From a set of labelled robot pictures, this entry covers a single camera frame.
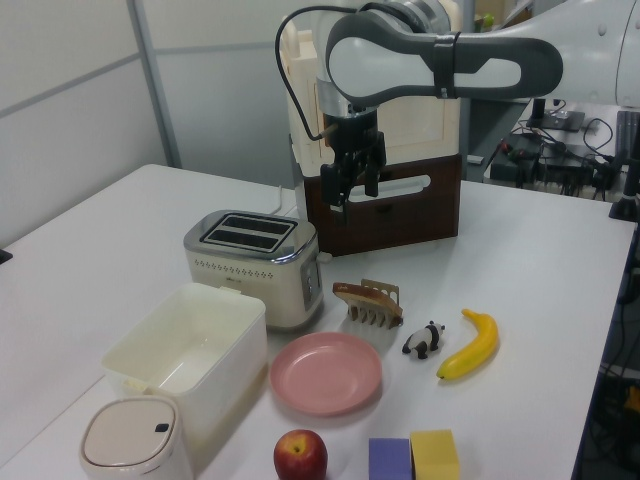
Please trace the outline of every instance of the purple cube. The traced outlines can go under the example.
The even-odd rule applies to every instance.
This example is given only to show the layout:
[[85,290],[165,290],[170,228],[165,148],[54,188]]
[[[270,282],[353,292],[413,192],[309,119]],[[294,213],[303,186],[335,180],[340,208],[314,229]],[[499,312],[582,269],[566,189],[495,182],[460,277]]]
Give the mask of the purple cube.
[[412,480],[408,438],[369,439],[369,480]]

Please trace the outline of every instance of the white trash can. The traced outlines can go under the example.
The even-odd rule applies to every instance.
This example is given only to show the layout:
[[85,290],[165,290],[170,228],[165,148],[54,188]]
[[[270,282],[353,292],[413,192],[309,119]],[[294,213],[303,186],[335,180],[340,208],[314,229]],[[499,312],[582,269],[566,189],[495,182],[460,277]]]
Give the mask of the white trash can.
[[182,420],[168,398],[139,396],[103,407],[80,446],[91,480],[192,480]]

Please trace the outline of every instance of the white partition wall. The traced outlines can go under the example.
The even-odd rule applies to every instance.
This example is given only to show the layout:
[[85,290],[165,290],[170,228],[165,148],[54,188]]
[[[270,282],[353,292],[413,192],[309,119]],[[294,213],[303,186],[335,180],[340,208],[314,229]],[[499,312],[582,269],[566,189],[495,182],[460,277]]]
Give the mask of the white partition wall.
[[[180,165],[291,187],[275,33],[304,0],[140,0],[155,84]],[[301,25],[309,25],[302,18]]]
[[0,248],[166,164],[129,7],[0,0]]

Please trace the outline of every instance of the yellow cube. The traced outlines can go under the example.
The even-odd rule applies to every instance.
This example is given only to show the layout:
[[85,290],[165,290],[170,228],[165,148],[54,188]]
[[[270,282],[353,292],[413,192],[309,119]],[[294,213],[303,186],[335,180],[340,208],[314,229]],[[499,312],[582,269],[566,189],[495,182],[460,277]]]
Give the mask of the yellow cube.
[[459,480],[460,463],[451,430],[411,432],[416,480]]

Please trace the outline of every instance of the panda figurine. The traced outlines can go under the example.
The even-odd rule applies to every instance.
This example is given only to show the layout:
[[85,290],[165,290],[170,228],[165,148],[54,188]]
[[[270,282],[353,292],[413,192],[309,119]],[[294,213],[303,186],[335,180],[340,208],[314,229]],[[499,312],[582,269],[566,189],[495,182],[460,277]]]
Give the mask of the panda figurine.
[[418,353],[418,358],[427,358],[427,352],[435,352],[438,349],[438,342],[444,333],[444,325],[429,322],[429,325],[418,330],[409,338],[402,347],[402,353],[408,354],[412,350]]

